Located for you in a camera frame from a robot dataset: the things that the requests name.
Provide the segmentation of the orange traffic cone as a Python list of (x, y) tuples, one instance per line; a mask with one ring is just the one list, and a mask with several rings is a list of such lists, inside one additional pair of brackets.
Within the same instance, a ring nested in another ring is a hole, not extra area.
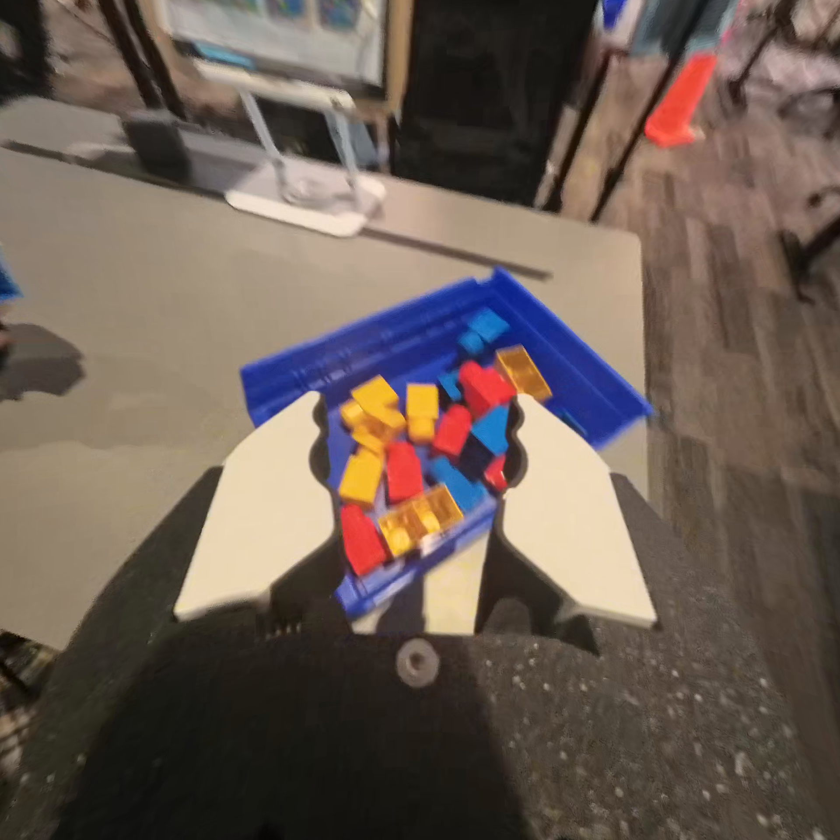
[(645, 138), (660, 149), (693, 144), (700, 134), (693, 125), (697, 108), (718, 64), (717, 52), (691, 55), (646, 120)]

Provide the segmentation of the heap of mega blocks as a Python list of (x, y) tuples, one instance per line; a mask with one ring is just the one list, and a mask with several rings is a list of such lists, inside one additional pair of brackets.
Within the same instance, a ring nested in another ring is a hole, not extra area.
[(523, 345), (500, 345), (510, 330), (508, 320), (482, 308), (435, 381), (398, 391), (378, 374), (341, 404), (353, 451), (339, 482), (340, 526), (356, 579), (419, 556), (507, 488), (515, 398), (545, 403), (552, 396)]

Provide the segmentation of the instruction poster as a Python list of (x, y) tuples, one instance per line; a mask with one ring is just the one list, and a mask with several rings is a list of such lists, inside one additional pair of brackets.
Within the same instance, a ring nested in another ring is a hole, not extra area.
[(385, 86), (387, 2), (164, 1), (156, 11), (190, 57), (346, 89)]

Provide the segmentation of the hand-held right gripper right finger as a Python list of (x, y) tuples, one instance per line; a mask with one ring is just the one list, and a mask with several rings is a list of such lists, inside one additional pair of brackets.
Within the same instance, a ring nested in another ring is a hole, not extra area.
[(658, 615), (616, 494), (582, 436), (530, 395), (511, 408), (508, 489), (482, 569), (482, 629), (526, 631), (580, 617), (652, 629)]

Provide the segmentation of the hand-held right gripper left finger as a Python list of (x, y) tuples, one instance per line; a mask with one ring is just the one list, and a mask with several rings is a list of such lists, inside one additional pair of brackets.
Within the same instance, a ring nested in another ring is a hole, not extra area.
[(226, 457), (175, 600), (178, 622), (253, 606), (298, 624), (333, 597), (344, 555), (328, 435), (324, 398), (309, 391)]

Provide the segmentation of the white pad on table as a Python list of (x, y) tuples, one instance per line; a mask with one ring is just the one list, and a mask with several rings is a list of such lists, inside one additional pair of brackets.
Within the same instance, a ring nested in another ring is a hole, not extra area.
[[(262, 161), (225, 193), (226, 202), (249, 214), (338, 238), (356, 236), (385, 199), (385, 186), (359, 167), (350, 139), (351, 95), (340, 88), (195, 58), (207, 80), (234, 88), (264, 153)], [(258, 99), (331, 117), (338, 133), (340, 166), (281, 152)]]

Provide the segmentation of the grey power adapter box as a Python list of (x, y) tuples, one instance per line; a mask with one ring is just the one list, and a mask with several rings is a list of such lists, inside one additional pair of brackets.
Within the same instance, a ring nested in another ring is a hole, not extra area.
[(144, 172), (184, 183), (192, 162), (177, 118), (166, 110), (132, 112), (121, 119), (122, 132)]

